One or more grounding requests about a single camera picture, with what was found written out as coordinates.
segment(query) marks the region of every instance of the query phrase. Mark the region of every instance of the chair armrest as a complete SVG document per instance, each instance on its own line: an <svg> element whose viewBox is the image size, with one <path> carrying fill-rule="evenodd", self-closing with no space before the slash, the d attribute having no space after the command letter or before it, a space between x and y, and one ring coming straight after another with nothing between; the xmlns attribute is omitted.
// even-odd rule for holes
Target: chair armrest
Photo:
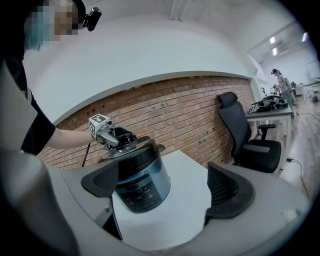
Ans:
<svg viewBox="0 0 320 256"><path fill-rule="evenodd" d="M258 129L272 129L276 128L275 124L261 124L258 126Z"/></svg>
<svg viewBox="0 0 320 256"><path fill-rule="evenodd" d="M256 145L250 145L250 144L244 144L242 149L247 151L257 152L257 153L268 153L270 151L269 147L256 146Z"/></svg>

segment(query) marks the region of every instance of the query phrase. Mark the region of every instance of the person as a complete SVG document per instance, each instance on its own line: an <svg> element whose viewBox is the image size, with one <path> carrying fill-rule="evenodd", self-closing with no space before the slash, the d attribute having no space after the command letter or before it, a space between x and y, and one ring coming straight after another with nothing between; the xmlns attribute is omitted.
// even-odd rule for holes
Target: person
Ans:
<svg viewBox="0 0 320 256"><path fill-rule="evenodd" d="M70 149L94 142L88 131L61 130L49 121L28 89L23 66L26 51L40 51L49 41L60 40L61 35L70 35L81 28L86 15L84 3L81 0L24 0L19 4L6 31L6 38L14 40L7 40L4 60L17 86L37 111L21 149L37 155L46 146Z"/></svg>
<svg viewBox="0 0 320 256"><path fill-rule="evenodd" d="M271 71L271 74L274 75L277 78L278 81L278 85L275 87L277 90L281 89L282 91L282 97L285 99L285 101L288 103L288 105L290 106L290 108L292 109L293 113L291 114L292 117L295 116L294 114L294 105L292 102L292 98L290 95L290 89L287 86L287 83L285 81L284 76L281 74L281 72L277 69L273 69Z"/></svg>

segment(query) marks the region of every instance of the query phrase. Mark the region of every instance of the blue face mask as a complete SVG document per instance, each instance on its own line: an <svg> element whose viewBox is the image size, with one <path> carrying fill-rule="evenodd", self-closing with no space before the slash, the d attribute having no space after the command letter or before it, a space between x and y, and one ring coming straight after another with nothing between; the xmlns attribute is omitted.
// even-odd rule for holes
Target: blue face mask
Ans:
<svg viewBox="0 0 320 256"><path fill-rule="evenodd" d="M54 40L55 12L52 6L42 6L33 12L24 26L24 44L29 50L40 51L44 44Z"/></svg>

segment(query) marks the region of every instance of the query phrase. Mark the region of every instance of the black bag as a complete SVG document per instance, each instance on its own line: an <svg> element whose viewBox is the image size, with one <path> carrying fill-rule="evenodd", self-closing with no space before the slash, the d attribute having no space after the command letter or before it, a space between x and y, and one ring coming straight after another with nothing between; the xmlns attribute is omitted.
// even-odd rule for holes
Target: black bag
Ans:
<svg viewBox="0 0 320 256"><path fill-rule="evenodd" d="M288 107L288 103L280 96L270 95L264 97L261 101L251 104L248 114L254 112L266 112L270 110L279 110Z"/></svg>

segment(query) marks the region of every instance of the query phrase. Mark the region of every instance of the brick wall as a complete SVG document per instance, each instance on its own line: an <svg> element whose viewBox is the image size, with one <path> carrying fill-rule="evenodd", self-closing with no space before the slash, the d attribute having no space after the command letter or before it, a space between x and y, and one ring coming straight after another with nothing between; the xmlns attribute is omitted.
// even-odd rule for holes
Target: brick wall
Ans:
<svg viewBox="0 0 320 256"><path fill-rule="evenodd" d="M229 163L232 138L217 114L216 95L234 92L246 111L254 102L249 81L241 78L206 76L177 78L142 85L102 98L57 125L62 130L88 130L88 118L102 114L137 136L149 135L166 147L162 154L181 150L206 166L208 161ZM38 157L61 170L81 167L87 145L72 149L45 148ZM91 144L85 165L106 154Z"/></svg>

